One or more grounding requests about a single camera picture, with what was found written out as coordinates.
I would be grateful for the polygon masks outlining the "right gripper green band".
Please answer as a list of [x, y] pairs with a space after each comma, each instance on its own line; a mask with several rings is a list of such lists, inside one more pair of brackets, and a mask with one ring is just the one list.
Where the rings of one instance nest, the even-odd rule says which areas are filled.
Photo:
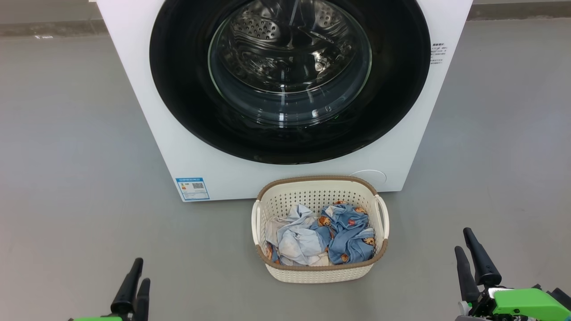
[[502, 276], [471, 228], [463, 229], [472, 255], [475, 275], [461, 246], [455, 246], [455, 259], [461, 299], [459, 321], [568, 321], [570, 297], [560, 288], [491, 287], [481, 294], [477, 286], [499, 286]]

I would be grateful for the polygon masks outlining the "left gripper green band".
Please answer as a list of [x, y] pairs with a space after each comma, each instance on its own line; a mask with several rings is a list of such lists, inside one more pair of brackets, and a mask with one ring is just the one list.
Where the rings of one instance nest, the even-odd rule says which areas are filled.
[[[130, 271], [123, 279], [122, 284], [111, 304], [112, 314], [127, 315], [134, 314], [135, 321], [148, 321], [149, 319], [149, 291], [150, 278], [141, 281], [137, 291], [139, 278], [143, 268], [144, 260], [136, 258]], [[120, 316], [100, 316], [100, 317], [79, 317], [70, 318], [68, 321], [122, 321]]]

